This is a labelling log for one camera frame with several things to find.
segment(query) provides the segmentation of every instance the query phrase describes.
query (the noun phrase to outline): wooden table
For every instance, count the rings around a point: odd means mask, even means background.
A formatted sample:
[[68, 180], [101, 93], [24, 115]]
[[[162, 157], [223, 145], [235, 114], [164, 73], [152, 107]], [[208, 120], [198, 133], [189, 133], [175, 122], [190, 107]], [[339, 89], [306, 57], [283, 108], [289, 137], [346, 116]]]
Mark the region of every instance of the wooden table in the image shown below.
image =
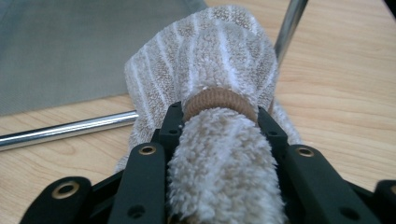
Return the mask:
[[[275, 42], [289, 1], [239, 4]], [[310, 0], [281, 66], [276, 96], [304, 142], [348, 181], [374, 189], [396, 178], [396, 25], [381, 0]], [[128, 95], [0, 118], [0, 135], [132, 110]], [[17, 223], [51, 182], [93, 184], [113, 173], [131, 127], [0, 152], [0, 222]]]

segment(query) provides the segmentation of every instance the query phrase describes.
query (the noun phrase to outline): brown hair tie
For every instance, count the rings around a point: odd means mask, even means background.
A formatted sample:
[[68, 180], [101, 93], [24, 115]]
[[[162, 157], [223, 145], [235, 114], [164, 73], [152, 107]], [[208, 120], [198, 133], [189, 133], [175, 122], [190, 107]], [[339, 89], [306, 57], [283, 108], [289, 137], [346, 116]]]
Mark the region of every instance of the brown hair tie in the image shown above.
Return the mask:
[[186, 103], [183, 120], [188, 121], [201, 111], [216, 107], [229, 108], [257, 123], [257, 114], [248, 100], [221, 87], [209, 88], [191, 97]]

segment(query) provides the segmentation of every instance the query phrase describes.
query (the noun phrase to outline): brass grommet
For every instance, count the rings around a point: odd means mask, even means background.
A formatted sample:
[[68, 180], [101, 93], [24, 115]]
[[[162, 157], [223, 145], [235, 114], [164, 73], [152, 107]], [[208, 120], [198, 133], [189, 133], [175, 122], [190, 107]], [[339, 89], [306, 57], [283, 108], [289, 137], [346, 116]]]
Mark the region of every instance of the brass grommet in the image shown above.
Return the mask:
[[52, 198], [54, 199], [65, 199], [73, 194], [75, 194], [79, 189], [79, 183], [71, 180], [60, 184], [56, 189], [52, 192]]
[[396, 195], [396, 185], [393, 185], [392, 187], [390, 187], [390, 190], [392, 191], [393, 194]]
[[155, 148], [153, 146], [142, 147], [139, 149], [139, 153], [141, 155], [148, 156], [148, 155], [153, 154], [156, 150], [157, 150], [157, 148]]
[[300, 156], [304, 157], [313, 157], [315, 155], [315, 153], [311, 149], [306, 147], [299, 147], [296, 149], [296, 151]]

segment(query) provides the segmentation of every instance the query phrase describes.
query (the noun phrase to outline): rolled towel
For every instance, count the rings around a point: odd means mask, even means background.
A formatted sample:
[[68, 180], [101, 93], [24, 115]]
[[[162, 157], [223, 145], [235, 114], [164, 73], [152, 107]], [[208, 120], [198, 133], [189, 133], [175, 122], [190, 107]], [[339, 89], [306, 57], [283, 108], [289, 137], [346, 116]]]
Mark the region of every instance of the rolled towel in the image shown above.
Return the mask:
[[[274, 100], [276, 56], [247, 10], [210, 7], [171, 24], [125, 73], [139, 114], [130, 149], [161, 128], [170, 104], [182, 103], [185, 126], [169, 163], [172, 215], [189, 223], [284, 222], [276, 162], [257, 126], [258, 106]], [[273, 108], [299, 143], [284, 110], [277, 102]]]

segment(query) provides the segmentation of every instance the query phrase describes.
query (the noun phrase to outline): chrome rod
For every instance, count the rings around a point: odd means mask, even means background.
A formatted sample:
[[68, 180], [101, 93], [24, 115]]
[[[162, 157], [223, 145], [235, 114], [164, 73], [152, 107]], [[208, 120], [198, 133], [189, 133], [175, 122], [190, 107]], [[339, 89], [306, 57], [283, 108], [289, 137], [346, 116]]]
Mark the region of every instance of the chrome rod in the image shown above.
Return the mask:
[[288, 10], [286, 11], [285, 19], [280, 27], [279, 35], [275, 43], [275, 53], [278, 66], [282, 64], [286, 51], [288, 50], [291, 39], [297, 28], [300, 18], [308, 0], [291, 0]]
[[136, 111], [0, 136], [0, 151], [134, 124]]

